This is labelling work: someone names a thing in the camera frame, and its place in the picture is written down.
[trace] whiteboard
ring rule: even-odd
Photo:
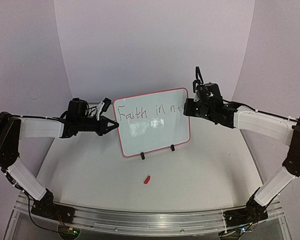
[[[115,120],[124,157],[168,148],[190,140],[190,120],[184,116],[186,88],[116,99]]]

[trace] red object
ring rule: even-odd
[[[144,183],[144,184],[148,184],[148,182],[150,181],[150,179],[151,179],[151,177],[150,177],[150,176],[147,176],[143,183]]]

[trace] metal extrusion rail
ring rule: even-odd
[[[71,207],[75,208],[73,223],[67,224],[71,227],[108,234],[152,237],[190,236],[224,231],[225,222],[222,213],[230,209],[150,213],[103,210],[74,205]],[[28,199],[25,195],[18,196],[14,211],[28,213]],[[283,219],[285,222],[285,215],[277,198],[270,204],[267,211],[270,220]],[[289,230],[285,224],[282,224],[281,229],[283,235],[286,235],[285,239],[290,239]]]

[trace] white curved wall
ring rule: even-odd
[[[74,97],[99,101],[192,88],[195,67],[231,99],[254,0],[58,0],[55,15]]]

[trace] white table surface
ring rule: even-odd
[[[114,119],[112,107],[105,116]],[[241,132],[201,118],[190,123],[188,143],[145,160],[122,156],[117,130],[55,139],[37,178],[56,201],[98,209],[183,212],[244,205],[262,182]]]

